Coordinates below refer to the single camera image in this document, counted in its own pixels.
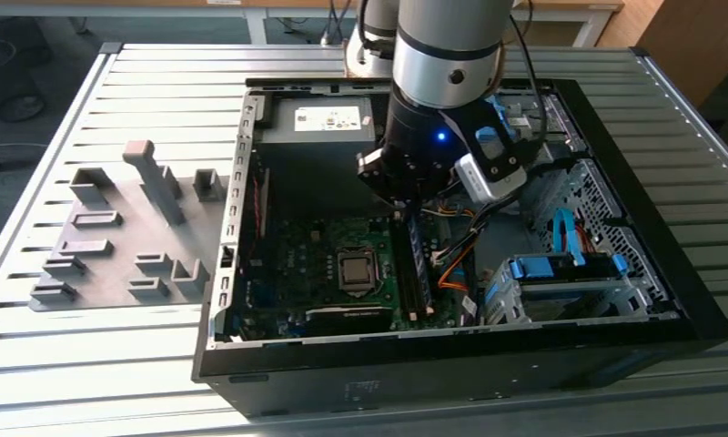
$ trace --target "white table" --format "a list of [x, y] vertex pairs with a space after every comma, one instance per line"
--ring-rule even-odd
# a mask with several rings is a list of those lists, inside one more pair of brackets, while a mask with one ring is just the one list
[[[649, 58], [570, 48], [535, 49], [533, 58], [542, 76], [579, 81], [728, 317], [726, 146]], [[517, 49], [506, 70], [525, 75]], [[28, 309], [75, 169], [118, 163], [124, 142], [151, 138], [176, 176], [226, 174], [246, 78], [342, 74], [338, 47], [127, 45], [99, 56], [0, 236], [0, 436], [728, 437], [728, 342], [594, 391], [251, 423], [191, 382], [198, 305]]]
[[[535, 22], [582, 23], [575, 47], [593, 47], [599, 40], [617, 6], [598, 5], [586, 10], [537, 10]], [[0, 15], [27, 16], [195, 16], [239, 17], [248, 21], [252, 44], [267, 44], [264, 20], [268, 18], [327, 18], [330, 11], [318, 7], [131, 7], [102, 5], [0, 5]], [[351, 8], [349, 17], [357, 16]], [[514, 11], [517, 19], [526, 21], [529, 11]]]

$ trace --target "table leg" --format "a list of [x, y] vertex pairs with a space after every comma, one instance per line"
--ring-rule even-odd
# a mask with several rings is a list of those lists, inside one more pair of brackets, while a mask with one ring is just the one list
[[246, 9], [246, 20], [248, 21], [248, 33], [251, 35], [252, 44], [267, 44], [267, 31], [264, 29], [266, 18], [266, 8], [250, 7]]
[[597, 11], [591, 14], [574, 40], [574, 47], [594, 47], [597, 45], [611, 16], [611, 11]]

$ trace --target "cpu socket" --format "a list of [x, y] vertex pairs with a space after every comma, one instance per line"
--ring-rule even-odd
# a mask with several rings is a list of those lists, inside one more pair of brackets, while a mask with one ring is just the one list
[[338, 251], [341, 290], [361, 298], [373, 290], [378, 281], [375, 251], [370, 248], [342, 248]]

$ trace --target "circuit board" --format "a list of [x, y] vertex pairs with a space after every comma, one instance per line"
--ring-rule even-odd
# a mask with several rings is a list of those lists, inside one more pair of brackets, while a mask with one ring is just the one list
[[[398, 309], [398, 281], [387, 218], [284, 221], [278, 231], [278, 305], [378, 304]], [[374, 253], [375, 290], [353, 296], [341, 290], [339, 254]]]
[[[430, 217], [422, 226], [427, 257], [439, 246], [437, 221]], [[274, 242], [268, 261], [272, 280], [256, 280], [251, 291], [250, 317], [266, 328], [266, 338], [302, 336], [298, 328], [304, 313], [332, 307], [391, 309], [394, 331], [455, 326], [453, 290], [435, 297], [431, 316], [410, 320], [402, 311], [389, 217], [283, 220], [276, 224]], [[342, 269], [347, 260], [362, 259], [371, 261], [371, 287], [351, 290], [346, 283], [351, 271]]]

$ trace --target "screw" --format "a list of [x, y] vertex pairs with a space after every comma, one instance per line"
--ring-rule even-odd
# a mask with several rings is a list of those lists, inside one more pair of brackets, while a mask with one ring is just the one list
[[449, 80], [454, 85], [459, 85], [462, 82], [465, 82], [465, 77], [465, 70], [453, 70]]

